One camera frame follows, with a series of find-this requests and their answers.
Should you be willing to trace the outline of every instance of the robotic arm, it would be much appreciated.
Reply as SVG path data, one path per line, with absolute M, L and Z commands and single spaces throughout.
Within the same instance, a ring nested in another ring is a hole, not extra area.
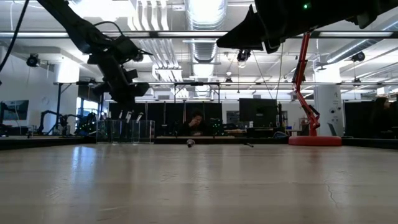
M 127 72 L 123 64 L 142 61 L 144 54 L 128 37 L 121 34 L 117 39 L 104 35 L 93 24 L 73 12 L 66 0 L 37 0 L 67 31 L 70 39 L 84 54 L 90 55 L 88 64 L 97 65 L 104 78 L 103 84 L 94 88 L 96 94 L 109 92 L 112 99 L 132 110 L 136 96 L 143 96 L 148 83 L 133 83 L 137 78 L 133 70 Z

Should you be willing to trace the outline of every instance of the white pillar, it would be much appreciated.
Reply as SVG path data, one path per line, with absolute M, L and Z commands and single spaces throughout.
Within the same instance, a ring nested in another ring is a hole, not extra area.
M 318 128 L 319 136 L 343 136 L 343 105 L 339 85 L 341 82 L 340 69 L 336 65 L 328 65 L 326 70 L 315 70 L 316 82 L 331 83 L 331 85 L 316 86 L 314 88 L 315 109 L 320 113 Z
M 80 66 L 71 60 L 64 60 L 61 64 L 54 66 L 56 82 L 71 83 L 77 82 L 80 75 Z M 62 89 L 68 87 L 67 84 L 62 86 Z M 71 85 L 61 95 L 60 114 L 76 114 L 76 101 L 78 97 L 78 86 Z M 70 125 L 70 132 L 75 132 L 76 118 L 70 117 L 68 125 Z

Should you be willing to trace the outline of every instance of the ceiling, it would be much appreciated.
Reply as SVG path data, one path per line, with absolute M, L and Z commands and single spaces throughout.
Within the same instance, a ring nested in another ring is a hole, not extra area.
M 22 9 L 21 3 L 23 3 L 23 1 L 16 2 L 17 3 L 13 4 L 12 1 L 0 0 L 0 30 L 10 31 L 12 30 L 11 26 L 16 25 Z M 231 30 L 238 25 L 244 19 L 250 3 L 253 3 L 253 1 L 228 0 L 223 30 Z M 168 0 L 167 5 L 170 30 L 187 30 L 184 2 L 182 0 Z M 398 9 L 393 9 L 379 16 L 375 22 L 366 28 L 366 30 L 377 30 L 380 24 L 390 21 L 391 18 L 396 17 L 397 14 Z M 85 19 L 92 23 L 102 21 L 100 17 L 85 17 Z M 116 20 L 116 23 L 123 31 L 130 31 L 126 17 L 119 17 Z M 108 24 L 104 24 L 100 29 L 115 30 L 112 25 Z M 342 21 L 322 27 L 320 30 L 352 31 L 359 30 L 359 28 L 350 22 Z M 21 31 L 64 31 L 64 28 L 46 10 L 42 9 L 39 3 L 31 1 L 30 7 L 28 8 L 22 23 Z M 307 58 L 310 59 L 306 70 L 307 81 L 313 81 L 312 60 L 317 59 L 319 55 L 328 55 L 352 41 L 352 39 L 312 39 L 309 43 L 307 54 Z M 281 47 L 278 52 L 270 55 L 265 52 L 254 52 L 244 68 L 238 68 L 238 63 L 235 60 L 235 55 L 237 53 L 235 50 L 219 49 L 216 57 L 216 62 L 219 64 L 215 65 L 214 73 L 209 81 L 224 82 L 227 77 L 226 72 L 232 73 L 231 77 L 234 82 L 261 82 L 263 81 L 263 77 L 265 81 L 270 82 L 277 82 L 279 80 L 282 82 L 286 80 L 290 81 L 289 79 L 291 79 L 293 75 L 291 71 L 297 65 L 296 56 L 300 52 L 300 43 L 301 40 L 299 39 L 289 39 L 283 44 L 283 51 Z M 97 79 L 101 78 L 100 71 L 95 66 L 84 64 L 88 56 L 83 55 L 70 40 L 18 39 L 16 44 L 16 51 L 21 54 L 35 53 L 30 52 L 32 47 L 60 48 L 75 57 L 76 61 L 81 62 L 81 76 L 94 77 Z M 178 63 L 182 67 L 182 77 L 192 77 L 192 56 L 190 54 L 189 44 L 183 43 L 182 39 L 172 39 L 172 45 L 174 47 Z M 354 78 L 354 74 L 358 76 L 377 71 L 388 65 L 393 65 L 398 61 L 398 52 L 396 51 L 396 47 L 398 47 L 398 40 L 389 39 L 383 40 L 382 42 L 365 49 L 363 52 L 366 54 L 366 60 L 364 62 L 357 63 L 355 69 L 353 69 L 352 62 L 340 62 L 338 66 L 340 67 L 340 76 L 342 81 L 352 80 Z M 48 61 L 50 63 L 57 63 L 57 61 L 52 62 L 51 59 L 48 59 Z M 136 68 L 138 70 L 139 81 L 156 82 L 157 80 L 151 74 L 152 65 L 153 63 L 151 60 L 149 58 L 145 58 L 145 60 L 140 63 L 130 62 L 126 64 L 126 67 Z M 386 79 L 394 80 L 394 77 L 398 78 L 396 68 L 392 68 L 388 70 L 388 72 L 381 72 L 375 76 L 369 77 L 367 81 L 379 82 Z M 363 88 L 363 90 L 369 91 L 372 91 L 373 89 L 375 89 L 373 86 Z

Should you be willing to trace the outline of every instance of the black monitor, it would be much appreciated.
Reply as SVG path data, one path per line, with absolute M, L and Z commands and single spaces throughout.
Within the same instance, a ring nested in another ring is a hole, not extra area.
M 276 126 L 277 102 L 269 99 L 239 99 L 239 120 L 253 121 L 256 127 Z

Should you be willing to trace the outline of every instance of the ductwork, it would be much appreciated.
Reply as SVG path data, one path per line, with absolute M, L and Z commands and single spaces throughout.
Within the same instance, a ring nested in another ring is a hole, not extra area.
M 185 0 L 185 9 L 187 15 L 189 30 L 220 30 L 226 17 L 227 0 Z M 209 78 L 214 71 L 214 62 L 217 46 L 216 42 L 203 43 L 201 40 L 193 40 L 191 44 L 191 53 L 193 62 L 204 63 L 193 65 L 193 73 L 200 78 Z M 200 96 L 206 95 L 203 89 L 197 89 Z
M 398 30 L 398 17 L 394 16 L 394 18 L 389 19 L 391 22 L 388 22 L 387 25 L 382 24 L 375 27 L 373 30 L 383 30 L 383 31 L 397 31 Z M 354 40 L 351 43 L 345 45 L 344 47 L 336 50 L 331 53 L 326 58 L 326 63 L 320 63 L 320 65 L 337 63 L 342 61 L 348 57 L 351 57 L 364 49 L 371 47 L 378 42 L 382 41 L 382 39 L 366 39 L 366 40 Z

